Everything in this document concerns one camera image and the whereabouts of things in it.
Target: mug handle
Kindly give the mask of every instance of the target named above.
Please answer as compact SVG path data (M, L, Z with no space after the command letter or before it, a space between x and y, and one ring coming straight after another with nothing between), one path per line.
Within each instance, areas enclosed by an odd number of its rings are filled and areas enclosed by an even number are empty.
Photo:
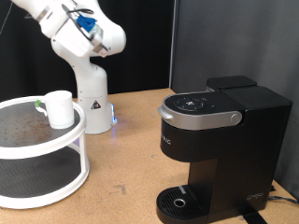
M36 100L36 102L35 102L36 110L37 110L38 112L44 113L45 116L47 116L47 111L39 106L40 103L45 103L45 102L44 102L43 100L39 100L39 99Z

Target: wooden table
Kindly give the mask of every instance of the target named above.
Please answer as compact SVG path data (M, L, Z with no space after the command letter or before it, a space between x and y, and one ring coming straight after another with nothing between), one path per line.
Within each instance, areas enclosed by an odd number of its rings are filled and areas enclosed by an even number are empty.
M161 117L157 108L170 89L114 94L119 123L102 134L87 135L91 164L85 184L64 200L36 209L0 209L0 224L101 223L160 224L156 199L167 188L187 184L189 164L160 150ZM270 195L292 198L279 184ZM269 202L260 212L268 224L298 224L299 206ZM246 224L242 218L219 224Z

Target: black curtain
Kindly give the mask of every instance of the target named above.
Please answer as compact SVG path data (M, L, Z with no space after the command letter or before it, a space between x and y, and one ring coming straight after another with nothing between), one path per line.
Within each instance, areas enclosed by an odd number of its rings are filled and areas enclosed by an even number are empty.
M10 4L0 1L0 28ZM127 36L122 53L91 58L107 71L108 93L167 88L174 0L101 0L100 7ZM13 5L0 35L0 102L56 90L72 91L77 97L73 70L26 15Z
M177 3L172 89L204 91L210 77L246 76L293 101L275 179L299 199L299 2Z

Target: mug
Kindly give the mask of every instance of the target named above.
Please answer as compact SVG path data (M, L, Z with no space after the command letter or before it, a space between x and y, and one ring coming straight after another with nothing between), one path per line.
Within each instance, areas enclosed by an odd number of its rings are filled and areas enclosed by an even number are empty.
M75 123L73 98L70 91L52 91L36 100L36 110L48 116L50 127L66 129Z

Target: robotic arm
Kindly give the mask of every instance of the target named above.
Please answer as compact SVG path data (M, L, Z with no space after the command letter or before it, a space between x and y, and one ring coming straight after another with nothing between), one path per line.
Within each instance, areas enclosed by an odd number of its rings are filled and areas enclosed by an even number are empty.
M45 36L54 37L80 58L92 51L102 57L122 52L126 41L122 28L105 16L96 0L76 1L12 0L39 22Z
M90 57L122 52L126 37L122 28L102 12L97 0L12 0L27 10L51 39L57 55L73 68L78 104L86 113L86 133L108 131L116 119L107 99L107 74L91 64Z

